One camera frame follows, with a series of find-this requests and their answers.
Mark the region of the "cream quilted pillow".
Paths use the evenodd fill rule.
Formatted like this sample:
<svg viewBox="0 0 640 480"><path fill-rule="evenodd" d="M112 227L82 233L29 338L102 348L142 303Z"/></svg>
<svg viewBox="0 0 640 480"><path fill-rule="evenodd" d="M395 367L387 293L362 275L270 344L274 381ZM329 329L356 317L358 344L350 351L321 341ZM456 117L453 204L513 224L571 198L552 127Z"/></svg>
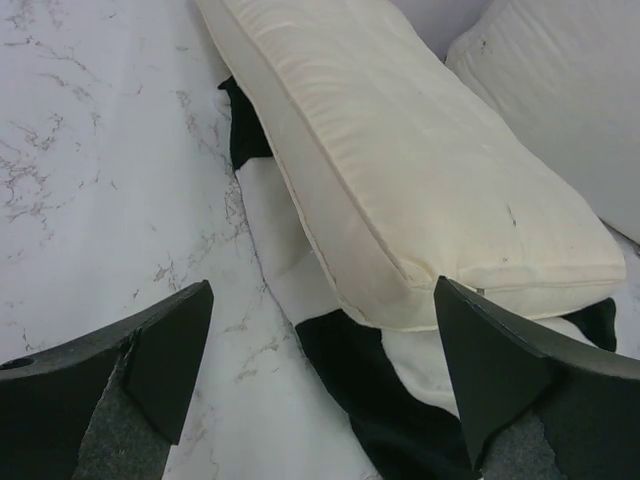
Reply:
<svg viewBox="0 0 640 480"><path fill-rule="evenodd" d="M609 297L623 254L388 1L203 1L340 306L437 326L447 277L537 320Z"/></svg>

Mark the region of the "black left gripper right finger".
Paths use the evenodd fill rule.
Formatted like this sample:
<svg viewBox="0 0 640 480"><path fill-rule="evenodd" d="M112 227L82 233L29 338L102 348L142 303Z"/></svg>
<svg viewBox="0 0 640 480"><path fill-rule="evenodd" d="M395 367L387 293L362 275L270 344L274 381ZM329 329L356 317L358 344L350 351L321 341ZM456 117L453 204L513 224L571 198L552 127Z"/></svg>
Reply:
<svg viewBox="0 0 640 480"><path fill-rule="evenodd" d="M638 360L445 277L434 297L468 456L484 478L638 478Z"/></svg>

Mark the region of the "black white checkered pillowcase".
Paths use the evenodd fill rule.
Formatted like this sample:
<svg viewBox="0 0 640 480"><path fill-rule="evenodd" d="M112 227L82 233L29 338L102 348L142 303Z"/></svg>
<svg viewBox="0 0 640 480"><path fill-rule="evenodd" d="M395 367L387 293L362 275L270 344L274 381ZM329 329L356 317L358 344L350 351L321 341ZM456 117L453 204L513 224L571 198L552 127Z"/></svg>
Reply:
<svg viewBox="0 0 640 480"><path fill-rule="evenodd" d="M254 107L236 80L230 155L262 274L324 387L385 479L475 479L440 336L366 327L338 305Z"/></svg>

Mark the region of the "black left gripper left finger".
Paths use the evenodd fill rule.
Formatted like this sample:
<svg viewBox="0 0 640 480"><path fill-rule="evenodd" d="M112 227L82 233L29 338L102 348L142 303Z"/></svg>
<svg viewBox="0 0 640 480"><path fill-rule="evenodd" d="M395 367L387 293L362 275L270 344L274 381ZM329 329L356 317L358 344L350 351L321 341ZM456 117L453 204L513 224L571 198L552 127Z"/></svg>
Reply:
<svg viewBox="0 0 640 480"><path fill-rule="evenodd" d="M2 478L162 478L181 439L213 304L201 281L2 364Z"/></svg>

